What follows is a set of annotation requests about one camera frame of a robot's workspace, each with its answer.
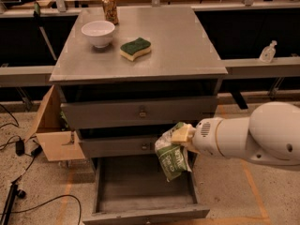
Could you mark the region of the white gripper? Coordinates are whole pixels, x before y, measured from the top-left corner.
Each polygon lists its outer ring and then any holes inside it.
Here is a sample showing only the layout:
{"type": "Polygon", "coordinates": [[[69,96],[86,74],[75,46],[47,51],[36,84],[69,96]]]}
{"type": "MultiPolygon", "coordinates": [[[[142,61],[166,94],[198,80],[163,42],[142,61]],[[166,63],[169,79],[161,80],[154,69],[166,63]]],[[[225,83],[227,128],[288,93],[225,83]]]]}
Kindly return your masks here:
{"type": "Polygon", "coordinates": [[[196,127],[184,124],[172,133],[171,142],[181,143],[190,152],[209,157],[222,157],[218,148],[217,130],[222,118],[206,118],[196,127]]]}

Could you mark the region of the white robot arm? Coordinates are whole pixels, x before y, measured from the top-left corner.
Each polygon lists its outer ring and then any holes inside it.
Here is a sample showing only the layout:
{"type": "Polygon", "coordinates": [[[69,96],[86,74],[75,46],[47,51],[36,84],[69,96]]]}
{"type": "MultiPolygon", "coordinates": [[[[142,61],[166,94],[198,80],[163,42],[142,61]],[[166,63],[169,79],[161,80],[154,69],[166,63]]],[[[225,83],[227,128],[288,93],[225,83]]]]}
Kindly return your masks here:
{"type": "Polygon", "coordinates": [[[268,102],[248,117],[207,118],[197,126],[184,124],[171,142],[215,158],[241,158],[267,166],[300,164],[300,108],[268,102]]]}

